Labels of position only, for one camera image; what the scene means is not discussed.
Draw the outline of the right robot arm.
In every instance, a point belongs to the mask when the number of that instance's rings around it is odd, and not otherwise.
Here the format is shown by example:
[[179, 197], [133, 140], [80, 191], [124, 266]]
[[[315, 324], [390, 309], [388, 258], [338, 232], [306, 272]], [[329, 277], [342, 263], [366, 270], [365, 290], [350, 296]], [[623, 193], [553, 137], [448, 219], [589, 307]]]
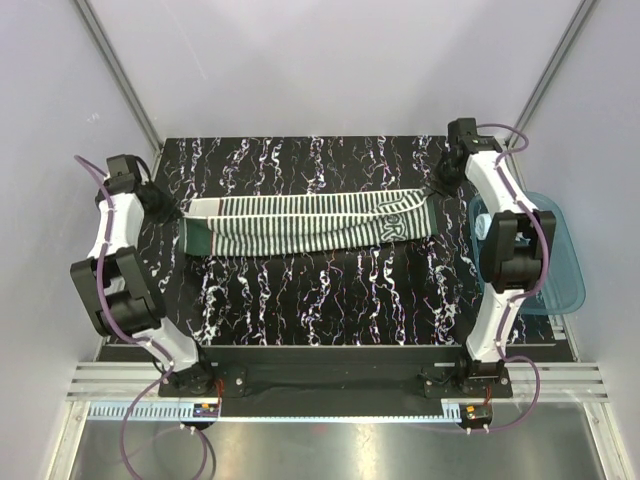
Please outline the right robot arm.
[[509, 332], [524, 300], [537, 295], [545, 283], [556, 217], [528, 199], [504, 165], [511, 152], [494, 137], [480, 134], [474, 118], [451, 121], [447, 144], [434, 170], [436, 191], [452, 194], [468, 181], [490, 216], [479, 254], [482, 302], [451, 377], [460, 393], [472, 397], [508, 384]]

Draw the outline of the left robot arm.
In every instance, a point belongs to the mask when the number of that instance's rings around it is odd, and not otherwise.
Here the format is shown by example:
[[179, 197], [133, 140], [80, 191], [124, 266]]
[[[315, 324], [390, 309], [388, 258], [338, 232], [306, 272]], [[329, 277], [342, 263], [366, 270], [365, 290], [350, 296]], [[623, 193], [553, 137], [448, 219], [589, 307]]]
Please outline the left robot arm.
[[179, 220], [178, 205], [155, 185], [148, 165], [136, 155], [110, 157], [105, 169], [80, 155], [74, 159], [98, 187], [95, 243], [86, 259], [70, 267], [94, 329], [148, 352], [163, 384], [191, 395], [208, 394], [216, 372], [197, 341], [169, 319], [163, 294], [138, 251], [143, 223]]

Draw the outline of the green white striped towel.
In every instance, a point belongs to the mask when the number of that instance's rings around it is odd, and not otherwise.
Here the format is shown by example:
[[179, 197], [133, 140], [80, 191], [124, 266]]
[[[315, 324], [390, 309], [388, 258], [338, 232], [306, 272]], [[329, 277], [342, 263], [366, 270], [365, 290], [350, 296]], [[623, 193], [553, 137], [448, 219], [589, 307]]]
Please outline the green white striped towel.
[[426, 189], [201, 198], [180, 221], [179, 249], [198, 257], [265, 257], [437, 233], [434, 198]]

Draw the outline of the light blue towel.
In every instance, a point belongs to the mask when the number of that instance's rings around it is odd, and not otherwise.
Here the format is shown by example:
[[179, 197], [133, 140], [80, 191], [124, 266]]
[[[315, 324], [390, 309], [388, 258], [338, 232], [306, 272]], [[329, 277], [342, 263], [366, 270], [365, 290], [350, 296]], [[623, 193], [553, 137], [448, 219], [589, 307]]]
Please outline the light blue towel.
[[482, 213], [476, 217], [475, 235], [478, 240], [484, 241], [489, 233], [492, 223], [492, 216], [488, 213]]

